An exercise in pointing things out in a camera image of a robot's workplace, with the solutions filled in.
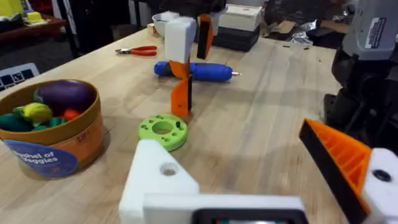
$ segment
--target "white 3d-printed part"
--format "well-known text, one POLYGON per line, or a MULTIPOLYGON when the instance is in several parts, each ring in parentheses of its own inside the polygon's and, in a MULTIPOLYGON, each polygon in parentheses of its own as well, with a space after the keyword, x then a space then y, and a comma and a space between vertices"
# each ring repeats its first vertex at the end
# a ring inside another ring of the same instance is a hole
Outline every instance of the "white 3d-printed part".
POLYGON ((144 200, 146 224, 190 224, 194 211, 201 208, 304 211, 300 197, 289 196, 148 194, 144 200))
POLYGON ((364 224, 398 223, 398 157, 392 151, 372 150, 362 195, 372 211, 364 224), (378 179, 377 170, 387 173, 391 181, 378 179))
POLYGON ((199 191, 198 183, 156 140, 140 140, 119 204, 121 223, 145 223, 146 194, 199 194, 199 191))
POLYGON ((191 54, 191 48, 197 31, 196 20, 190 17, 178 17, 166 24, 166 59, 185 63, 191 54))

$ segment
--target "white bowl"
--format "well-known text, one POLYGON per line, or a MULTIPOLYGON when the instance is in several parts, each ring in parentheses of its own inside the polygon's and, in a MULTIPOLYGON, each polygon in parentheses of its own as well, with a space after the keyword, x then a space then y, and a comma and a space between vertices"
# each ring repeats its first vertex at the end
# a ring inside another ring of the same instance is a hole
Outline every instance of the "white bowl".
POLYGON ((168 21, 178 17, 178 13, 175 12, 163 12, 160 14, 156 14, 154 16, 152 16, 152 20, 154 21, 155 24, 155 29, 156 32, 158 34, 160 34, 162 37, 165 36, 166 33, 166 23, 168 23, 168 21))

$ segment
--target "blue label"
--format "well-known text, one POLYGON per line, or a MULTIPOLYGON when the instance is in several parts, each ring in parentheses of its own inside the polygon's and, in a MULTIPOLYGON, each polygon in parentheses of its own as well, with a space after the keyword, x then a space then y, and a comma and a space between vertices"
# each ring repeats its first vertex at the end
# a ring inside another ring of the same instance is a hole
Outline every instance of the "blue label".
POLYGON ((21 161, 47 177, 64 177, 78 165, 72 153, 61 149, 15 140, 4 140, 4 143, 21 161))

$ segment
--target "red toy tomato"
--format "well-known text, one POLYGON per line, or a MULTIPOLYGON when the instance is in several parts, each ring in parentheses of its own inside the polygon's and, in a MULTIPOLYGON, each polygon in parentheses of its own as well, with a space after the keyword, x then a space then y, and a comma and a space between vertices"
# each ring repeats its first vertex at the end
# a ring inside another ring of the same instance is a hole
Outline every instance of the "red toy tomato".
POLYGON ((77 110, 67 109, 65 110, 65 112, 63 112, 62 117, 65 118, 67 121, 71 121, 77 118, 79 115, 80 113, 77 110))

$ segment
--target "round cardboard tub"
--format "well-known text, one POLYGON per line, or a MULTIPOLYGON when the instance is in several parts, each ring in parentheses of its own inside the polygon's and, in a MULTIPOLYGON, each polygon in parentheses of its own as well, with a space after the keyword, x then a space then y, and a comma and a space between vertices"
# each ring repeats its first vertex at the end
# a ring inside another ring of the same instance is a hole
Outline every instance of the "round cardboard tub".
MULTIPOLYGON (((33 102, 38 87, 54 82, 27 86, 0 100, 0 114, 12 113, 18 106, 33 102)), ((27 166, 47 177, 65 177, 91 164, 104 150, 103 121, 98 90, 94 103, 79 117, 41 131, 10 132, 0 129, 0 139, 27 166)))

